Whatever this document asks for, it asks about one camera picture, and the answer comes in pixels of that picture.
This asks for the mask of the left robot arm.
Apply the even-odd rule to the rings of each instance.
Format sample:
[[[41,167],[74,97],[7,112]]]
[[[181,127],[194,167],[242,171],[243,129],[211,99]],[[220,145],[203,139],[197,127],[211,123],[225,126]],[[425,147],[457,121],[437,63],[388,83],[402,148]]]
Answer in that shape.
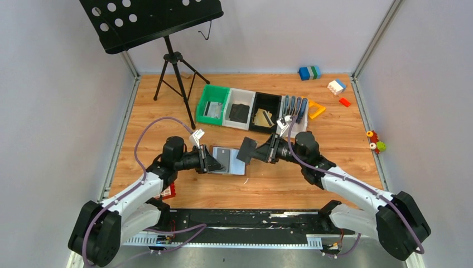
[[[225,167],[205,145],[185,151],[184,139],[169,137],[160,156],[132,185],[100,203],[85,203],[68,241],[68,248],[83,257],[85,264],[108,265],[120,246],[148,227],[166,230],[171,223],[170,207],[158,196],[176,179],[181,170],[198,174]]]

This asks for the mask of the black card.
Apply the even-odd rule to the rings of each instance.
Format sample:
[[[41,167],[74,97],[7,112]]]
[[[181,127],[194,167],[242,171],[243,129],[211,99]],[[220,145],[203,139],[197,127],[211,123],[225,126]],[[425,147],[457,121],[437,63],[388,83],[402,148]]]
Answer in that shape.
[[[256,140],[253,140],[249,137],[244,137],[236,158],[245,163],[245,165],[249,165],[256,146]]]

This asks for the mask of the brown leather card holder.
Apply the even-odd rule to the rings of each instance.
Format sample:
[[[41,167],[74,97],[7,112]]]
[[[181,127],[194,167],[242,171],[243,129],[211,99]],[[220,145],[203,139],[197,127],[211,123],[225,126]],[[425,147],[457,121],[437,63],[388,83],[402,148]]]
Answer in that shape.
[[[239,149],[232,149],[226,147],[212,148],[212,156],[216,158],[221,164],[226,167],[226,174],[224,175],[240,175],[246,174],[246,165],[237,159]]]

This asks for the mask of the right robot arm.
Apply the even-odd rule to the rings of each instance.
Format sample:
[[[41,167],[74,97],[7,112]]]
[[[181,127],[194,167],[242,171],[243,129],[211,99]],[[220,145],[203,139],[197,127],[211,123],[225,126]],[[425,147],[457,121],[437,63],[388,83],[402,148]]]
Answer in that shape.
[[[245,164],[252,159],[271,164],[279,160],[299,164],[309,184],[357,206],[352,208],[336,200],[327,203],[324,214],[318,218],[322,231],[333,233],[339,228],[366,235],[402,261],[413,253],[425,252],[422,243],[431,235],[431,229],[414,198],[404,191],[394,194],[378,189],[349,175],[320,153],[312,132],[298,133],[293,142],[273,133],[260,146],[246,137],[237,158]]]

